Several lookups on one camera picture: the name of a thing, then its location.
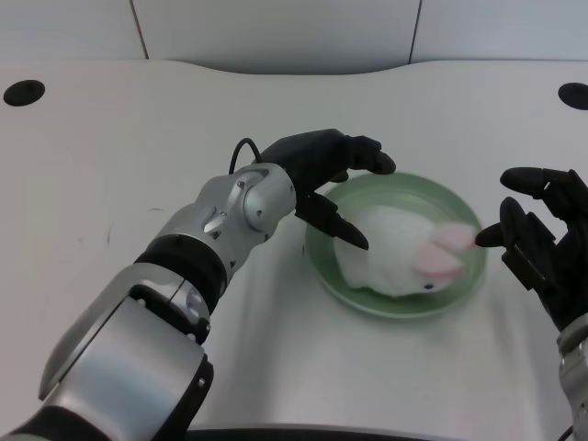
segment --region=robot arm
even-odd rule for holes
[[[314,190],[345,180],[348,168],[393,173],[378,142],[321,130],[280,140],[263,156],[252,148],[255,164],[233,172],[237,150],[230,173],[179,210],[67,331],[45,367],[41,409],[3,440],[183,439],[212,382],[200,346],[210,315],[279,221],[296,210],[323,232],[368,248]]]
[[[500,222],[480,232],[476,244],[506,248],[504,263],[538,294],[561,332],[560,384],[570,402],[575,439],[588,440],[588,188],[573,170],[513,168],[501,182],[543,200],[568,227],[555,243],[535,214],[525,214],[516,200],[506,198]]]

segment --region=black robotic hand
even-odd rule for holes
[[[576,172],[511,168],[501,183],[542,199],[568,232],[555,237],[539,218],[525,214],[513,198],[500,207],[500,222],[480,232],[476,244],[503,246],[503,261],[525,286],[534,289],[558,330],[588,312],[588,187]]]
[[[348,169],[389,175],[396,164],[377,141],[345,136],[339,130],[318,130],[288,136],[261,153],[265,163],[281,166],[296,189],[296,216],[333,237],[368,249],[368,240],[337,214],[337,206],[314,191],[329,181],[344,182]]]

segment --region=black hole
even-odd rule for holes
[[[558,91],[561,101],[578,110],[588,110],[588,85],[567,83]]]
[[[4,102],[9,106],[22,107],[33,104],[45,94],[45,85],[37,80],[20,81],[4,92]]]

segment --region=black cable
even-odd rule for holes
[[[234,173],[235,165],[237,164],[237,156],[239,156],[239,152],[245,144],[249,144],[249,147],[251,147],[251,151],[254,153],[255,156],[255,161],[257,163],[263,162],[263,159],[261,159],[261,154],[259,153],[259,149],[257,149],[255,143],[251,141],[250,138],[243,138],[239,141],[239,143],[235,147],[235,150],[233,150],[232,152],[231,165],[229,165],[229,175],[232,175]]]
[[[558,441],[565,441],[566,439],[568,439],[571,435],[571,432],[573,432],[573,425],[568,427],[568,430],[561,434],[560,439],[558,439]]]

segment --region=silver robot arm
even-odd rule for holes
[[[256,164],[233,172],[249,142]],[[168,221],[54,348],[40,410],[2,441],[184,439],[212,382],[201,347],[210,315],[251,250],[292,210],[318,229],[367,247],[314,190],[347,168],[389,174],[378,142],[321,130],[285,138],[262,159],[251,140],[228,175]]]

